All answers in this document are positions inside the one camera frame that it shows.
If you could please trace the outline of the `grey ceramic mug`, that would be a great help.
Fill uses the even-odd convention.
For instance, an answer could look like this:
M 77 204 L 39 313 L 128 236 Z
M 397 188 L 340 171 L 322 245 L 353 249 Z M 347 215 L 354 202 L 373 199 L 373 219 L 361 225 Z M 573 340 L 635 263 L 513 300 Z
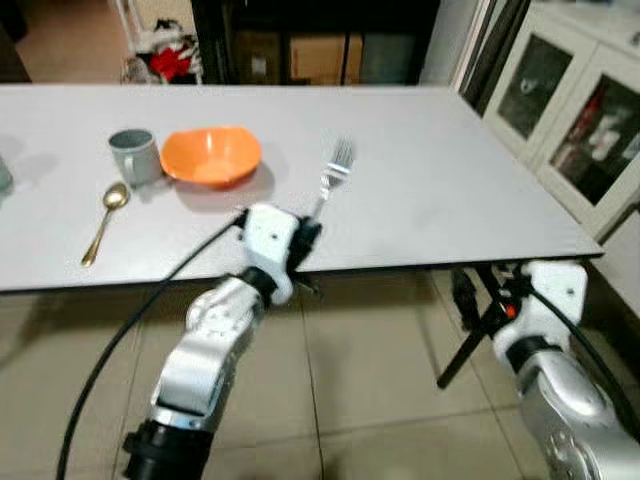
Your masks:
M 116 169 L 129 187 L 150 186 L 165 178 L 154 134 L 145 129 L 124 129 L 108 138 Z

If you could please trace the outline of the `white glass-door cabinet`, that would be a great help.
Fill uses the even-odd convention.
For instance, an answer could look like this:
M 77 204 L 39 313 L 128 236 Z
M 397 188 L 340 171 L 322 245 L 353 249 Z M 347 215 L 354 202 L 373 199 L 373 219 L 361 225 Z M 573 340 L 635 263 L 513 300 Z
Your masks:
M 485 123 L 595 241 L 637 201 L 639 9 L 531 1 Z

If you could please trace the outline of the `gold metal spoon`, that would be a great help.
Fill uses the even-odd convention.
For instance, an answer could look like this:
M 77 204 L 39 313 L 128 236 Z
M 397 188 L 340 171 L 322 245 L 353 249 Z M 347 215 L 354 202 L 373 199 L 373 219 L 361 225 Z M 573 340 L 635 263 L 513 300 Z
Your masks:
M 90 268 L 99 256 L 102 241 L 104 241 L 106 229 L 108 229 L 110 220 L 116 210 L 123 209 L 131 200 L 131 189 L 123 182 L 115 182 L 106 189 L 101 197 L 101 204 L 104 206 L 102 218 L 97 228 L 95 237 L 93 237 L 90 247 L 84 251 L 79 265 L 82 268 Z

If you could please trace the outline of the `dark shelf unit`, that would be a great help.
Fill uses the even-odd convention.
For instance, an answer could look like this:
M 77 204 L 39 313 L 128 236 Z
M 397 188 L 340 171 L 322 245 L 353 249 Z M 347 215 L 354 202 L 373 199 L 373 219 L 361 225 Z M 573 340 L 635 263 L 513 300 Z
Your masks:
M 361 35 L 358 84 L 417 84 L 442 0 L 191 0 L 212 83 L 289 84 L 292 36 Z

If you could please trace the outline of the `orange plastic bowl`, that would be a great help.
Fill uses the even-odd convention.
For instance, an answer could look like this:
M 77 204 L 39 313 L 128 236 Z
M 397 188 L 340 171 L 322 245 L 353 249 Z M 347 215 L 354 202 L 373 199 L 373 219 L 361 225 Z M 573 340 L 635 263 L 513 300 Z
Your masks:
M 210 189 L 229 189 L 262 163 L 259 138 L 242 125 L 214 125 L 169 134 L 160 166 L 170 178 Z

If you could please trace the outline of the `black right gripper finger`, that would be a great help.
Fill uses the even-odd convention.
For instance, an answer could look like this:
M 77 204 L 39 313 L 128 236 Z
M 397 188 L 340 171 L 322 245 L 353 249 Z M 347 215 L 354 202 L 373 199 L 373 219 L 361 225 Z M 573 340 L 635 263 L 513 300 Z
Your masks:
M 463 366 L 470 361 L 470 357 L 474 355 L 477 347 L 486 337 L 492 337 L 497 332 L 500 325 L 500 315 L 493 314 L 481 314 L 477 319 L 470 321 L 463 321 L 463 332 L 466 333 L 465 339 L 461 344 L 461 347 L 454 352 L 451 361 L 445 366 L 442 374 L 436 378 L 436 387 L 440 390 L 447 389 L 449 384 L 452 383 L 456 376 L 460 374 Z

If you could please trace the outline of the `silver metal fork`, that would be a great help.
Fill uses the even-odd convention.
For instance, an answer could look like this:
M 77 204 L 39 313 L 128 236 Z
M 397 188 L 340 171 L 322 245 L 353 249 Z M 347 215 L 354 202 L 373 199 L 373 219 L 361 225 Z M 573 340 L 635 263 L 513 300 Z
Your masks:
M 346 183 L 353 163 L 355 163 L 355 142 L 351 138 L 339 138 L 335 142 L 332 159 L 325 165 L 323 170 L 319 196 L 317 196 L 314 205 L 308 211 L 310 218 L 319 218 L 326 201 L 332 197 L 334 189 L 338 189 Z

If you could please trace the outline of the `red flower decoration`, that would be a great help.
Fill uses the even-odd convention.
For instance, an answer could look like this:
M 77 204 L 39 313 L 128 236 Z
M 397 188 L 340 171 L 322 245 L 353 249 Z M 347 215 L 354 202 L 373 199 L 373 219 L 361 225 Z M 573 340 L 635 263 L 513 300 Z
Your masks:
M 166 84 L 191 82 L 197 76 L 195 47 L 164 47 L 152 52 L 148 69 Z

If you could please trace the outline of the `brown cardboard box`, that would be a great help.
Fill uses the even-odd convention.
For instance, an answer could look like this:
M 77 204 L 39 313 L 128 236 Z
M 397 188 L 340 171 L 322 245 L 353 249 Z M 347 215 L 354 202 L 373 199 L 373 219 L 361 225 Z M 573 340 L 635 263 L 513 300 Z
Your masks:
M 291 84 L 358 84 L 364 56 L 361 35 L 292 36 L 288 82 Z

